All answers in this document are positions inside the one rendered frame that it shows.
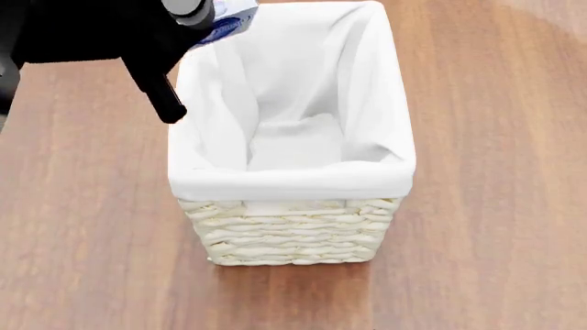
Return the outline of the blue white cream cheese box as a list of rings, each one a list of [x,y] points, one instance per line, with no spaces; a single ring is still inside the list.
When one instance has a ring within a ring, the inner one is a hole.
[[[192,49],[215,43],[246,31],[255,17],[259,4],[257,0],[213,0],[215,17],[212,31]]]

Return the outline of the cream woven basket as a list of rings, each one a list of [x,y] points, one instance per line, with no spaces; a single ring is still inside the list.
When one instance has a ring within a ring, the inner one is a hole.
[[[218,266],[362,263],[381,246],[401,199],[179,205]]]

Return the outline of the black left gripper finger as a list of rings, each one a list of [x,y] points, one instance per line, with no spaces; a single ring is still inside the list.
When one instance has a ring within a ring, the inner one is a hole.
[[[149,98],[163,123],[177,123],[187,114],[185,106],[164,74],[139,76],[136,83],[141,92]]]

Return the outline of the white cloth basket liner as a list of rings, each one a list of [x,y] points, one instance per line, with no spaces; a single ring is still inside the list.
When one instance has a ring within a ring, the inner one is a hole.
[[[189,51],[169,127],[172,194],[191,202],[409,194],[415,144],[380,2],[258,7],[249,28]]]

